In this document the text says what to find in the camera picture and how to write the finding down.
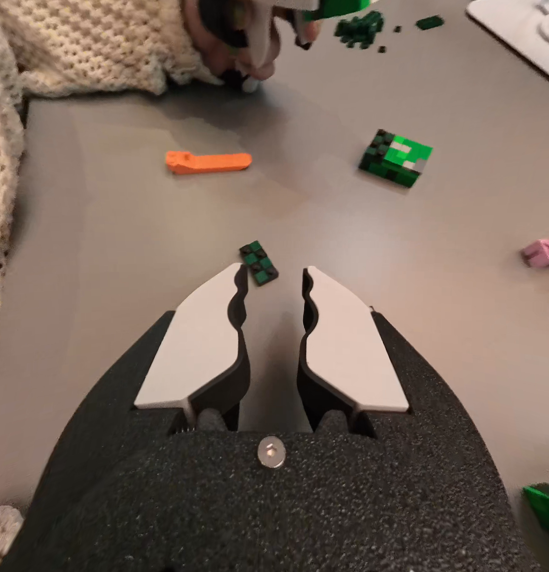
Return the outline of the orange brick separator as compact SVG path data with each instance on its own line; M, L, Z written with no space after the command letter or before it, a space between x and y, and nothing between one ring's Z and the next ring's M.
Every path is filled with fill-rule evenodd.
M169 151L165 164L175 175L238 172L250 167L252 156L248 153L194 155Z

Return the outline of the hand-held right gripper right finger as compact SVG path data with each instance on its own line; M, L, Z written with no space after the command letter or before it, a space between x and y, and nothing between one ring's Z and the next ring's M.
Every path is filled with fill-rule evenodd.
M371 308L316 267L304 268L301 293L297 390L312 431L332 411L342 413L351 433L373 432L366 414L408 414Z

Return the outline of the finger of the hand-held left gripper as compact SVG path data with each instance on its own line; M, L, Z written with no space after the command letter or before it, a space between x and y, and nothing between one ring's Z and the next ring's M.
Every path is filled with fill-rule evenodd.
M293 9L294 44L303 50L309 50L314 41L314 28L320 8Z

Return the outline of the dark green lego plate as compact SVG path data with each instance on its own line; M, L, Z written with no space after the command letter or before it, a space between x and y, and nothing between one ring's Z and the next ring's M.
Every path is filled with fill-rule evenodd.
M258 287L262 287L278 278L278 269L273 265L258 240L243 245L238 251L243 263L249 269L254 283Z

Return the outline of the pink lego pig figure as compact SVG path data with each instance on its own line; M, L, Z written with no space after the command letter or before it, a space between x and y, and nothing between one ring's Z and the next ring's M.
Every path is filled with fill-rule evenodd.
M527 267L549 268L549 239L536 240L519 253Z

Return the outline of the white book stand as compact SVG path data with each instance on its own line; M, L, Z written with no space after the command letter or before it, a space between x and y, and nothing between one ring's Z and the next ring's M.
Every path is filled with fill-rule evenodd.
M471 1L466 14L549 77L549 1Z

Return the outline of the green cube lego model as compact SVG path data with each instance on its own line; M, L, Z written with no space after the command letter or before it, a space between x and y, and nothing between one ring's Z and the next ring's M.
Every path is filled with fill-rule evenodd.
M422 176L433 148L399 134L378 129L357 169L411 189Z

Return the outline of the green white lego assembly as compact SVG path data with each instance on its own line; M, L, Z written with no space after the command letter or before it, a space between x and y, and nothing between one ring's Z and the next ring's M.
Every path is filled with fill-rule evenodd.
M366 9L372 1L318 1L315 9L302 12L305 21L319 21L349 14L355 14Z

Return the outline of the pile of dark green bricks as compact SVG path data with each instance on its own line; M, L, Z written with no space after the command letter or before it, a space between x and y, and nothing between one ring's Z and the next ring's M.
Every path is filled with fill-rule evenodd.
M432 15L421 18L415 22L415 27L421 31L428 31L445 24L440 15ZM377 10L372 10L361 17L354 16L350 20L341 19L336 24L334 37L352 49L356 46L365 50L375 42L376 36L384 29L385 17Z

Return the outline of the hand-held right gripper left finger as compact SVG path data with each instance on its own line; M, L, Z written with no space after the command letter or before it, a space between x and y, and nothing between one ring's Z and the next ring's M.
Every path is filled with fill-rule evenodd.
M238 431L250 386L242 325L248 271L233 263L176 308L134 401L137 409L178 408L194 427L207 409Z

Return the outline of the person's left forearm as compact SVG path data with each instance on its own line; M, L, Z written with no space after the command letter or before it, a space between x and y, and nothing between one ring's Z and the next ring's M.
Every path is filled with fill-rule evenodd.
M0 1L0 91L155 95L168 80L223 85L187 32L180 1Z

